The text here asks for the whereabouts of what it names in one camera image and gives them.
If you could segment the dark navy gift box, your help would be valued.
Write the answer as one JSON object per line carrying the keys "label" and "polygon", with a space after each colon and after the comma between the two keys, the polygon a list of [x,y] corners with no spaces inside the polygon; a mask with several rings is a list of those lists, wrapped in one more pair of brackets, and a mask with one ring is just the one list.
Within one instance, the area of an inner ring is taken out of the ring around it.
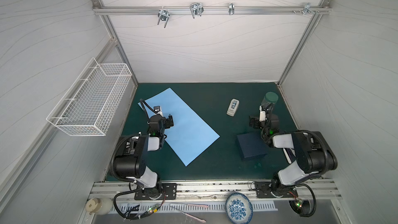
{"label": "dark navy gift box", "polygon": [[237,135],[239,154],[243,161],[255,160],[265,157],[269,147],[263,142],[257,132]]}

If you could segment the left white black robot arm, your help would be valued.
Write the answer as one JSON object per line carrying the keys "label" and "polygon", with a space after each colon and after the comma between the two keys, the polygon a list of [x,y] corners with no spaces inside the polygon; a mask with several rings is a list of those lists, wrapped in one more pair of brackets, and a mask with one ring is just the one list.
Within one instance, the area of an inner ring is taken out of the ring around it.
{"label": "left white black robot arm", "polygon": [[135,184],[151,198],[162,193],[162,183],[157,173],[147,166],[147,154],[162,149],[167,135],[165,131],[174,126],[173,116],[163,116],[160,106],[151,107],[140,100],[147,118],[146,134],[133,134],[122,137],[110,161],[110,173],[120,181]]}

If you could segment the light blue wrapping paper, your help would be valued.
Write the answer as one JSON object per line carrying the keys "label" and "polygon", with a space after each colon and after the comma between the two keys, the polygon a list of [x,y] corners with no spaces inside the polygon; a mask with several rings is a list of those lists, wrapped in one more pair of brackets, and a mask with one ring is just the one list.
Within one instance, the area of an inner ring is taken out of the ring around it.
{"label": "light blue wrapping paper", "polygon": [[185,166],[220,138],[171,88],[145,102],[151,107],[160,106],[165,117],[173,116],[174,126],[165,131],[166,142]]}

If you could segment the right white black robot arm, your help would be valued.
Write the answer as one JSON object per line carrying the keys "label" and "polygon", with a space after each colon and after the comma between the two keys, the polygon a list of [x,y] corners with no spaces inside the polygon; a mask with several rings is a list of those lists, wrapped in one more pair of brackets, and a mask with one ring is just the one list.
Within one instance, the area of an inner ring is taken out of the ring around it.
{"label": "right white black robot arm", "polygon": [[261,130],[261,140],[268,147],[293,150],[293,161],[278,171],[270,182],[256,187],[258,193],[281,198],[303,182],[336,170],[338,161],[319,131],[279,132],[274,107],[270,102],[261,104],[259,117],[251,118],[249,125]]}

